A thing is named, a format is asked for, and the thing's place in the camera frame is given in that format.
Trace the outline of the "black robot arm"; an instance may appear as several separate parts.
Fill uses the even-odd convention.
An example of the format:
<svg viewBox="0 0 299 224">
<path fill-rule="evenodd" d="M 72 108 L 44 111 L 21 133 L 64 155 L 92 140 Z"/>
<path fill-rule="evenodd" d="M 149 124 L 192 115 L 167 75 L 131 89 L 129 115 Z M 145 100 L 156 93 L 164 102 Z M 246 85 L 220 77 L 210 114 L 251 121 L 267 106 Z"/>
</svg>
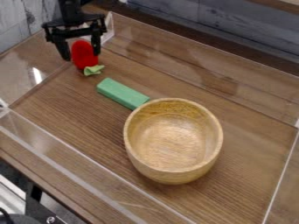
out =
<svg viewBox="0 0 299 224">
<path fill-rule="evenodd" d="M 52 42 L 64 60 L 71 60 L 67 40 L 91 36 L 93 55 L 100 54 L 101 36 L 108 32 L 105 15 L 88 14 L 81 10 L 80 0 L 59 0 L 61 17 L 41 24 L 45 40 Z"/>
</svg>

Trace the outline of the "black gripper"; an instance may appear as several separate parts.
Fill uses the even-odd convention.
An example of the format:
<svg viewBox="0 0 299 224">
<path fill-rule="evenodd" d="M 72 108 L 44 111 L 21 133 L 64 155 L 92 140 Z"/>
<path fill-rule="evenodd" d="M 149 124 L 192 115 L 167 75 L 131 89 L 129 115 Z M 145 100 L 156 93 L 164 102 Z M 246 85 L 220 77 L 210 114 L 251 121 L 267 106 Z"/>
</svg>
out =
<svg viewBox="0 0 299 224">
<path fill-rule="evenodd" d="M 100 54 L 100 36 L 108 31 L 103 14 L 81 13 L 71 17 L 61 17 L 43 23 L 41 28 L 47 41 L 55 43 L 64 60 L 71 60 L 71 50 L 65 39 L 81 36 L 91 36 L 93 55 Z"/>
</svg>

